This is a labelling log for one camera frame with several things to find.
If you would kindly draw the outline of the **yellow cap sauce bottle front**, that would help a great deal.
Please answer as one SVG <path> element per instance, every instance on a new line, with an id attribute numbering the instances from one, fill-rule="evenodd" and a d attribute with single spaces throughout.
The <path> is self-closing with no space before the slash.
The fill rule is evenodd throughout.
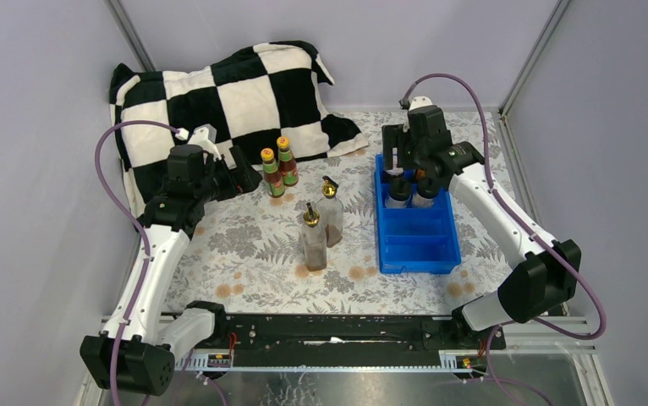
<path id="1" fill-rule="evenodd" d="M 279 198 L 284 195 L 286 187 L 283 182 L 283 175 L 280 172 L 274 151 L 271 148 L 261 150 L 263 179 L 266 182 L 267 190 L 272 198 Z"/>

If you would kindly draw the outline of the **yellow cap sauce bottle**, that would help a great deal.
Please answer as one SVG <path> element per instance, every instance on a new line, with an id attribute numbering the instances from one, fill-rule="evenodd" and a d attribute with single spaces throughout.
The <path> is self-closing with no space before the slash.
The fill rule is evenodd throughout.
<path id="1" fill-rule="evenodd" d="M 261 150 L 263 179 L 266 182 L 267 190 L 272 198 L 279 198 L 284 195 L 286 187 L 283 182 L 283 175 L 280 172 L 274 151 L 271 148 Z"/>
<path id="2" fill-rule="evenodd" d="M 283 183 L 287 187 L 294 187 L 299 182 L 297 162 L 287 137 L 277 138 L 278 169 L 283 176 Z"/>

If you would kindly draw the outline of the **black lid shaker jar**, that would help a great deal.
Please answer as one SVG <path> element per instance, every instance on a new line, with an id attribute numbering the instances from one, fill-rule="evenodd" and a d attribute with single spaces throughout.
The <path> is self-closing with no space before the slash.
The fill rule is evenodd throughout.
<path id="1" fill-rule="evenodd" d="M 406 178 L 394 178 L 389 183 L 389 191 L 384 206 L 388 209 L 406 208 L 409 204 L 411 192 L 411 183 Z"/>
<path id="2" fill-rule="evenodd" d="M 431 208 L 440 193 L 436 182 L 429 177 L 421 178 L 416 187 L 415 194 L 411 199 L 411 206 L 414 208 Z"/>

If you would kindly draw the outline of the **black lid shaker jar front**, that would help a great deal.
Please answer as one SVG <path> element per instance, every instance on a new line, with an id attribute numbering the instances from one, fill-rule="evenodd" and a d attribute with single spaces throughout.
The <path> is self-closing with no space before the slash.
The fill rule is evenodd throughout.
<path id="1" fill-rule="evenodd" d="M 384 206 L 388 209 L 406 208 L 409 204 L 411 192 L 411 183 L 406 178 L 394 178 L 389 183 L 389 191 Z"/>

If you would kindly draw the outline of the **glass oil bottle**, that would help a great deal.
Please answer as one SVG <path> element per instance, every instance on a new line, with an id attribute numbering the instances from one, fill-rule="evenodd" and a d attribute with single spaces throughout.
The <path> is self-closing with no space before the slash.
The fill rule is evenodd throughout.
<path id="1" fill-rule="evenodd" d="M 321 225 L 320 214 L 308 202 L 302 218 L 304 225 L 300 238 L 305 266 L 310 272 L 323 270 L 327 267 L 327 236 Z"/>
<path id="2" fill-rule="evenodd" d="M 343 202 L 337 197 L 338 184 L 328 176 L 322 180 L 322 197 L 316 202 L 316 210 L 325 230 L 327 248 L 332 248 L 343 237 Z"/>

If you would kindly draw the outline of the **glass oil bottle front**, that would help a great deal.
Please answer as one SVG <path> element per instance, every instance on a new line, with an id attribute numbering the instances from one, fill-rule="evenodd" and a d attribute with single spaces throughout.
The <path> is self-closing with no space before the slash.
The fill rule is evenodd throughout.
<path id="1" fill-rule="evenodd" d="M 305 266 L 310 272 L 323 270 L 327 267 L 327 236 L 321 225 L 320 214 L 308 202 L 302 218 L 304 225 L 300 238 Z"/>

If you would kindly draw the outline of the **blue plastic divided bin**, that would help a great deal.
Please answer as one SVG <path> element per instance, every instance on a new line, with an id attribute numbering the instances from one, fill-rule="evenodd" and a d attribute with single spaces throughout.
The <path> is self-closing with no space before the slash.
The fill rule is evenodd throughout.
<path id="1" fill-rule="evenodd" d="M 384 274 L 449 274 L 462 262 L 451 195 L 443 190 L 430 208 L 386 208 L 383 156 L 375 157 L 376 244 Z"/>

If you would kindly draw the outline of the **white lid brown sauce jar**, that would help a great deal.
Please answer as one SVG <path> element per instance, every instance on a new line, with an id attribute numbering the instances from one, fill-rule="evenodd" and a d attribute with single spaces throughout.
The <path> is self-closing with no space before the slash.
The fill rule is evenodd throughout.
<path id="1" fill-rule="evenodd" d="M 401 178 L 404 175 L 404 170 L 401 167 L 398 167 L 396 164 L 393 165 L 390 169 L 384 170 L 384 178 L 386 182 L 391 182 L 396 178 Z"/>

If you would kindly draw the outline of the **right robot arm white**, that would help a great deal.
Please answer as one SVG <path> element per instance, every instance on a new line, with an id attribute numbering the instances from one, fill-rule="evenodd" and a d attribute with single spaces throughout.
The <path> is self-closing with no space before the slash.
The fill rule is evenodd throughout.
<path id="1" fill-rule="evenodd" d="M 453 142 L 441 108 L 410 110 L 407 123 L 382 127 L 383 165 L 421 170 L 434 187 L 463 202 L 502 251 L 512 271 L 496 291 L 458 307 L 450 335 L 474 347 L 484 331 L 507 321 L 525 323 L 571 299 L 581 250 L 559 241 L 535 222 L 486 170 L 485 158 L 468 141 Z"/>

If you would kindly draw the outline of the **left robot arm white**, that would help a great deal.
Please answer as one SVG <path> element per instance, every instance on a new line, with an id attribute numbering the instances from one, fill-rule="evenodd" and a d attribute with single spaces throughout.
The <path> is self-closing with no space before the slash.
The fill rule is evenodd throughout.
<path id="1" fill-rule="evenodd" d="M 138 217 L 140 253 L 116 310 L 102 331 L 86 336 L 80 356 L 95 384 L 160 396 L 175 364 L 196 345 L 215 348 L 228 335 L 221 304 L 194 301 L 170 325 L 159 325 L 174 271 L 205 214 L 205 205 L 252 192 L 262 176 L 241 148 L 229 150 L 234 167 L 198 145 L 176 145 L 167 158 L 161 188 Z"/>

